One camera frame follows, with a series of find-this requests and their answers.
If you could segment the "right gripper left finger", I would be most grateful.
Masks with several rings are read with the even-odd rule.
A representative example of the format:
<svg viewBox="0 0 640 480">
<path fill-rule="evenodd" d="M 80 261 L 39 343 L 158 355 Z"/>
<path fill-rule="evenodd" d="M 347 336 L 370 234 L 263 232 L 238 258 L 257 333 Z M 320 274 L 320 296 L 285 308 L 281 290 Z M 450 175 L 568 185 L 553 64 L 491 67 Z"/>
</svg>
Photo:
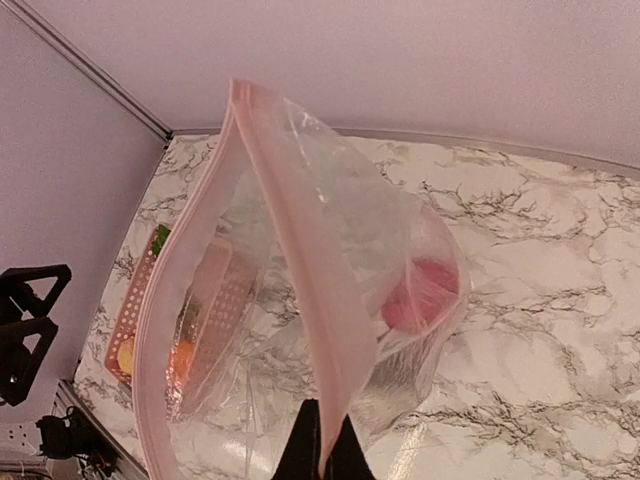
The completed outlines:
<svg viewBox="0 0 640 480">
<path fill-rule="evenodd" d="M 318 401 L 307 399 L 301 404 L 272 480 L 318 480 L 319 456 Z"/>
</svg>

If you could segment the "pink perforated plastic basket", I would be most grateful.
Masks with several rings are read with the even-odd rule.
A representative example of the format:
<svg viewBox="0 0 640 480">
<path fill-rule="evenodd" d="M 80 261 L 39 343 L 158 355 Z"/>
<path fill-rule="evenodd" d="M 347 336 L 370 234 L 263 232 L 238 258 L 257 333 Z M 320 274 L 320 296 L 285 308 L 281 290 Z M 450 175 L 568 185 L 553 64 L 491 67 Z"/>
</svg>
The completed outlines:
<svg viewBox="0 0 640 480">
<path fill-rule="evenodd" d="M 105 366 L 119 382 L 132 383 L 135 354 L 131 376 L 120 372 L 116 355 L 120 344 L 133 337 L 135 346 L 145 346 L 151 357 L 167 362 L 170 394 L 193 396 L 214 376 L 231 349 L 255 297 L 258 268 L 238 245 L 217 236 L 203 252 L 192 278 L 185 277 L 182 268 L 157 278 L 155 267 L 164 264 L 158 261 L 161 252 L 155 258 L 150 249 L 156 228 L 134 270 Z M 186 384 L 172 386 L 167 374 L 169 355 L 181 340 L 195 345 L 194 358 Z"/>
</svg>

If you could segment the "clear zip top bag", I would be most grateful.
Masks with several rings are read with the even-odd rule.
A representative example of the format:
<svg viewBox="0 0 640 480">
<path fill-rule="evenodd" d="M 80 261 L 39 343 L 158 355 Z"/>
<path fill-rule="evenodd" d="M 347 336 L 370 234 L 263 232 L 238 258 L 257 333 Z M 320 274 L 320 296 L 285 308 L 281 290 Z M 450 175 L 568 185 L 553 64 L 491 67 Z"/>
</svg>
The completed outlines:
<svg viewBox="0 0 640 480">
<path fill-rule="evenodd" d="M 363 453 L 429 395 L 471 280 L 444 221 L 388 183 L 345 138 L 289 99 L 233 80 L 213 159 L 154 274 L 193 277 L 223 236 L 255 262 L 255 297 L 231 349 L 193 396 L 135 346 L 133 401 L 153 479 L 272 479 L 301 404 L 318 401 L 319 479 L 349 416 Z M 424 333 L 381 307 L 430 258 L 455 267 L 458 299 Z"/>
</svg>

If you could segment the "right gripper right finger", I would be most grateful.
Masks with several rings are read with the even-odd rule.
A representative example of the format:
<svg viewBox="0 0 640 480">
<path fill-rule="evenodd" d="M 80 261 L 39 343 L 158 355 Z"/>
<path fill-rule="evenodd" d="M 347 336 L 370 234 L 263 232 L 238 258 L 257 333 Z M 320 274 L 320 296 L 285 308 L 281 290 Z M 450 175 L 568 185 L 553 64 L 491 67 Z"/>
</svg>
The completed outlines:
<svg viewBox="0 0 640 480">
<path fill-rule="evenodd" d="M 344 419 L 322 476 L 327 480 L 375 480 L 350 417 Z"/>
</svg>

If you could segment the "red strawberry fruit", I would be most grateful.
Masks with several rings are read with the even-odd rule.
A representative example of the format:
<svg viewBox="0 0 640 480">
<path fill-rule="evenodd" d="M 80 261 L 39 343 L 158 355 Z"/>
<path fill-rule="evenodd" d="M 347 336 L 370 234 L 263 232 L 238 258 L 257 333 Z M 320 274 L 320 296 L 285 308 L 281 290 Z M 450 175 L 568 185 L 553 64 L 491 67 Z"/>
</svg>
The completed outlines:
<svg viewBox="0 0 640 480">
<path fill-rule="evenodd" d="M 455 303 L 458 294 L 455 267 L 430 258 L 414 259 L 382 305 L 381 316 L 391 329 L 424 333 Z"/>
</svg>

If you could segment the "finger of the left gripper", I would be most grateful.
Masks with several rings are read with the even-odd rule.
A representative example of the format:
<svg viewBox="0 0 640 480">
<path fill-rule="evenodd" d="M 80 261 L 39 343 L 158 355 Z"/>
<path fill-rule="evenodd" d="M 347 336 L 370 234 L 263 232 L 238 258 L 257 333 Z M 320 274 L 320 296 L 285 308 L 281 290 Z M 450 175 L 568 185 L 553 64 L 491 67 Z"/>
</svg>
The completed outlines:
<svg viewBox="0 0 640 480">
<path fill-rule="evenodd" d="M 33 288 L 36 281 L 53 280 L 44 296 Z M 21 320 L 24 313 L 46 317 L 71 281 L 66 264 L 9 268 L 1 274 L 1 319 Z"/>
<path fill-rule="evenodd" d="M 6 404 L 26 400 L 57 332 L 48 317 L 1 326 L 1 398 Z"/>
</svg>

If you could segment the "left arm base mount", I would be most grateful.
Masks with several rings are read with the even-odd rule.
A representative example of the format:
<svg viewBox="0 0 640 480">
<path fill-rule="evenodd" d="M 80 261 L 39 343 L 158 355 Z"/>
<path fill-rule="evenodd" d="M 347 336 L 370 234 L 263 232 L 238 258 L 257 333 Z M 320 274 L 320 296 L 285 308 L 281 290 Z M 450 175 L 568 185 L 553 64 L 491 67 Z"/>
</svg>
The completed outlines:
<svg viewBox="0 0 640 480">
<path fill-rule="evenodd" d="M 83 479 L 111 478 L 118 453 L 98 428 L 76 406 L 62 417 L 45 415 L 35 423 L 41 435 L 40 455 L 51 460 L 76 459 Z"/>
</svg>

